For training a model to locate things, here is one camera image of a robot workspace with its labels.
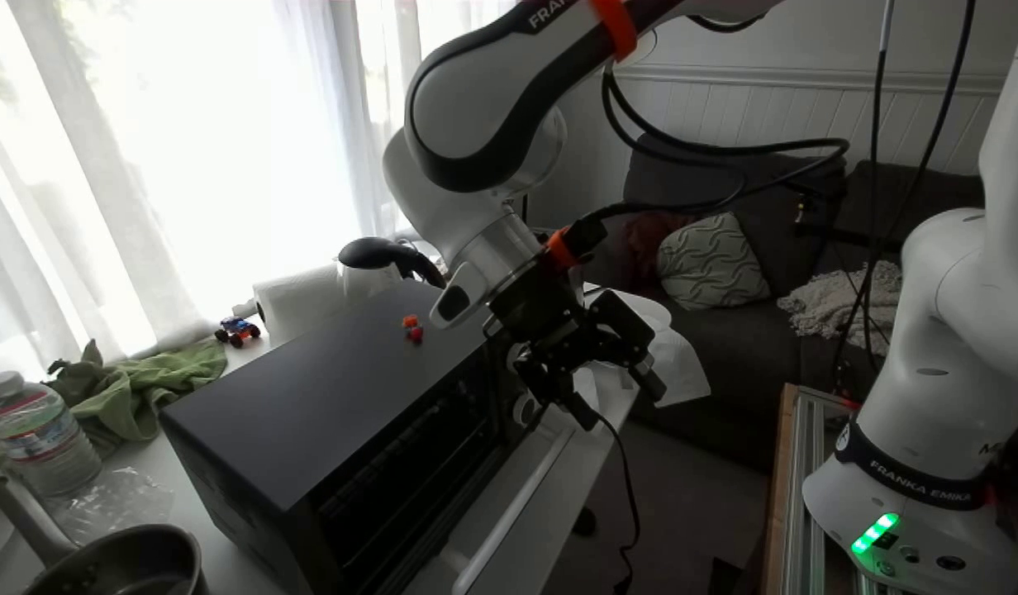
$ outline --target couch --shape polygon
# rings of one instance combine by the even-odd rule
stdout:
[[[764,156],[733,160],[751,181],[775,180],[800,167],[798,160]],[[798,336],[778,298],[800,289],[817,272],[855,272],[868,255],[870,222],[890,230],[906,202],[913,169],[879,169],[879,191],[870,202],[870,176],[864,163],[847,176],[847,167],[828,167],[803,181],[761,191],[733,202],[749,245],[757,255],[771,298],[741,308],[685,310],[652,278],[652,250],[667,231],[687,225],[677,216],[628,216],[609,222],[609,238],[582,268],[584,282],[652,296],[667,303],[674,330],[695,347],[710,380],[710,398],[654,411],[634,407],[634,419],[674,432],[695,448],[713,449],[755,471],[771,471],[778,439],[778,403],[783,385],[806,385],[821,389],[868,395],[879,372],[879,358],[855,347],[844,352],[844,373],[833,373],[837,340]],[[673,167],[634,151],[626,180],[626,202],[687,205],[728,191],[733,181],[710,169]],[[920,200],[903,216],[901,230],[883,238],[890,258],[897,245],[930,216],[983,205],[983,181],[958,176],[926,176]]]

